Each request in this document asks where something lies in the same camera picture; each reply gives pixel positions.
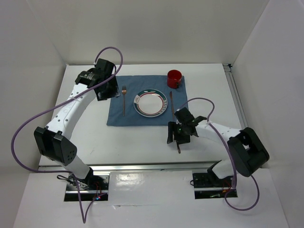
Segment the copper fork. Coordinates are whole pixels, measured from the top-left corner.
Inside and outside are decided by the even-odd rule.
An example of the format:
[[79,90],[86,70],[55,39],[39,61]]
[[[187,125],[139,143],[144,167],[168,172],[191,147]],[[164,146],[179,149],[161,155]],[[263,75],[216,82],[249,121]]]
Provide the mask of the copper fork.
[[127,93],[126,86],[122,86],[122,94],[123,94],[123,116],[125,116],[125,95]]

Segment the blue cloth placemat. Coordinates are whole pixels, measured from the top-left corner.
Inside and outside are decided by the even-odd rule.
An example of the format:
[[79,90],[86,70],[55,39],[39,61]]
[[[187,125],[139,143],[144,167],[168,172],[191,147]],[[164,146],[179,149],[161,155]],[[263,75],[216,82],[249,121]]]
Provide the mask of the blue cloth placemat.
[[[123,95],[112,98],[106,123],[108,126],[167,126],[168,122],[172,121],[170,91],[172,91],[174,109],[181,107],[188,100],[185,77],[182,77],[181,85],[177,89],[171,89],[167,86],[166,75],[118,76],[116,79],[119,88],[125,85],[127,89],[125,116],[123,116]],[[168,107],[162,115],[148,118],[136,112],[133,100],[139,92],[146,89],[159,90],[167,97]]]

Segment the white plate with green rim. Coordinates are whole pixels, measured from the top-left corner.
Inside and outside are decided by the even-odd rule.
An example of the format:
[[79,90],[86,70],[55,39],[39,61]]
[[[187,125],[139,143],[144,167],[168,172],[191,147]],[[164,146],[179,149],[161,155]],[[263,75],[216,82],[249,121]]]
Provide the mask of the white plate with green rim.
[[152,118],[162,115],[168,106],[168,99],[165,94],[156,89],[146,89],[139,92],[133,105],[138,114]]

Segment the copper knife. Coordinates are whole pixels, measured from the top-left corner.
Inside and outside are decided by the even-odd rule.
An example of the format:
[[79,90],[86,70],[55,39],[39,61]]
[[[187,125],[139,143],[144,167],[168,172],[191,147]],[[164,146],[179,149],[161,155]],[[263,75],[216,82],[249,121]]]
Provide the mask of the copper knife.
[[169,93],[170,96],[170,101],[171,101],[171,113],[172,113],[172,119],[175,121],[175,115],[174,115],[174,104],[173,104],[173,96],[172,96],[172,91]]

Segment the red mug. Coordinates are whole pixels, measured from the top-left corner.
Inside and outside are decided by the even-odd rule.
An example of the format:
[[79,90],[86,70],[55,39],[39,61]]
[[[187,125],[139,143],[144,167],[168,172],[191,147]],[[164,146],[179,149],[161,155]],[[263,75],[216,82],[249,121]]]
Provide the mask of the red mug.
[[177,89],[181,85],[182,73],[178,70],[170,70],[167,73],[167,86],[172,89]]

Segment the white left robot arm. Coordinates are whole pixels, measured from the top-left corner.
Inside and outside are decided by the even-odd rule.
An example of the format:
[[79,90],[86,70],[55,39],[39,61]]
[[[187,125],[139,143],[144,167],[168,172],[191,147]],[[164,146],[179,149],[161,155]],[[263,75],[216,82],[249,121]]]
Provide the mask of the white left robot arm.
[[77,147],[70,141],[72,132],[88,105],[95,99],[107,100],[120,95],[117,80],[112,77],[114,63],[98,59],[95,66],[82,71],[75,80],[69,103],[44,127],[37,127],[34,137],[41,155],[73,173],[76,182],[87,190],[103,180],[77,156]]

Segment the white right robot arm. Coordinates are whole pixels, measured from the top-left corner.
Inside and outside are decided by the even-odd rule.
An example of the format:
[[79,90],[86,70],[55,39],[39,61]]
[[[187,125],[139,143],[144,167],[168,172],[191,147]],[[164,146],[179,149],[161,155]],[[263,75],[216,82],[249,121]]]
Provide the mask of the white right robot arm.
[[240,174],[250,177],[270,159],[270,155],[256,132],[246,127],[235,129],[210,121],[210,117],[194,117],[186,108],[172,114],[176,119],[168,123],[167,143],[190,143],[191,136],[222,144],[228,159],[220,160],[207,169],[206,181],[219,186],[224,180]]

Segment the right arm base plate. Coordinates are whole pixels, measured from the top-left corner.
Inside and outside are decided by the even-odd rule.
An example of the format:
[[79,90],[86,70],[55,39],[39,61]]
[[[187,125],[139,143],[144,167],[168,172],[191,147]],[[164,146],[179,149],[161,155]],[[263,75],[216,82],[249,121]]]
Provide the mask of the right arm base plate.
[[190,185],[194,188],[194,197],[199,199],[220,199],[232,189],[232,176],[218,179],[207,172],[193,173]]

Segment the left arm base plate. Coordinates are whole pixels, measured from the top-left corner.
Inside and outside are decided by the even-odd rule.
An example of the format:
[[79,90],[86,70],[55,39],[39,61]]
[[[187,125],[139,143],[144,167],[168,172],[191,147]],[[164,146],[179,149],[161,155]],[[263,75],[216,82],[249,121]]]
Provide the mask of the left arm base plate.
[[[99,182],[93,183],[92,186],[87,186],[81,182],[79,184],[80,198],[82,201],[108,201],[108,189],[110,175],[100,175],[101,180]],[[65,178],[67,181],[64,201],[65,202],[76,202],[78,201],[78,191],[75,180],[69,175]]]

